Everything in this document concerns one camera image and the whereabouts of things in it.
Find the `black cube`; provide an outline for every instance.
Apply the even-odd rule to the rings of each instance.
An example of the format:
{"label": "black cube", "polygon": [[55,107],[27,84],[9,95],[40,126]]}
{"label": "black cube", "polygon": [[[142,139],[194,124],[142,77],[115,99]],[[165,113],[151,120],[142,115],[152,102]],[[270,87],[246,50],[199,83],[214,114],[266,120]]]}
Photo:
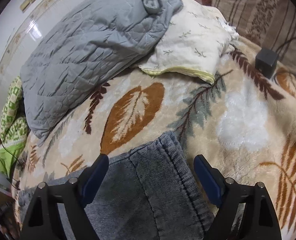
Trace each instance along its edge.
{"label": "black cube", "polygon": [[255,68],[270,79],[275,72],[278,54],[270,49],[262,48],[256,56]]}

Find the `denim jeans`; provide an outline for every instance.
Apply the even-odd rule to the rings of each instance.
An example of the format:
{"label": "denim jeans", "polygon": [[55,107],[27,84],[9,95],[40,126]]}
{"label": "denim jeans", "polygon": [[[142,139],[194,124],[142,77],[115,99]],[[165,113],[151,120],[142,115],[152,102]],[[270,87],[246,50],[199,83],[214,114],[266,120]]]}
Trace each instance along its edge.
{"label": "denim jeans", "polygon": [[[109,161],[109,170],[94,201],[85,208],[100,240],[204,237],[214,216],[198,191],[172,132]],[[64,183],[81,172],[48,184]],[[20,192],[22,218],[33,191]],[[58,206],[67,239],[75,239],[63,204]]]}

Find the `metal bolt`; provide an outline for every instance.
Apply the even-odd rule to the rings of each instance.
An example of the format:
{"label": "metal bolt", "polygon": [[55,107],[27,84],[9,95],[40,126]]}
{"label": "metal bolt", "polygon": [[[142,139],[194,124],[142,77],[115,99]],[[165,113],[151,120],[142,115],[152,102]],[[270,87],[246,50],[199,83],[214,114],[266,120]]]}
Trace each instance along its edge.
{"label": "metal bolt", "polygon": [[260,187],[260,188],[264,188],[265,187],[265,184],[263,183],[263,182],[258,182],[257,183],[257,185],[258,185],[258,187]]}
{"label": "metal bolt", "polygon": [[234,183],[234,180],[232,178],[226,178],[225,181],[228,183],[228,184],[233,184]]}
{"label": "metal bolt", "polygon": [[40,182],[38,184],[38,188],[44,188],[46,186],[46,183],[45,182]]}
{"label": "metal bolt", "polygon": [[76,178],[76,177],[72,177],[69,179],[69,183],[71,183],[71,184],[75,184],[77,181],[78,181],[78,178]]}

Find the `white wall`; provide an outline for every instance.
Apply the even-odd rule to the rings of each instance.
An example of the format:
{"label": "white wall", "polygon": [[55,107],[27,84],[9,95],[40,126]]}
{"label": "white wall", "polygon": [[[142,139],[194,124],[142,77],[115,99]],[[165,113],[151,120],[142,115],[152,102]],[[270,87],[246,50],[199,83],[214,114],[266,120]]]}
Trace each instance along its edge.
{"label": "white wall", "polygon": [[10,82],[19,75],[21,65],[42,37],[82,0],[36,0],[22,13],[19,6],[23,1],[11,0],[0,15],[0,114]]}

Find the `green knitted blanket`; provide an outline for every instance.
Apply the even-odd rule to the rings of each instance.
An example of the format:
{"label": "green knitted blanket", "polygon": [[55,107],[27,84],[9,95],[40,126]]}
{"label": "green knitted blanket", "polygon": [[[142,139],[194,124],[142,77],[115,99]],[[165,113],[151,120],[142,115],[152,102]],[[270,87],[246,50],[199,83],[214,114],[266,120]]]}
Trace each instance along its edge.
{"label": "green knitted blanket", "polygon": [[0,123],[0,138],[3,144],[0,145],[0,172],[8,177],[10,177],[11,166],[26,145],[29,132],[26,117],[17,114],[22,97],[21,79],[16,77],[10,84]]}

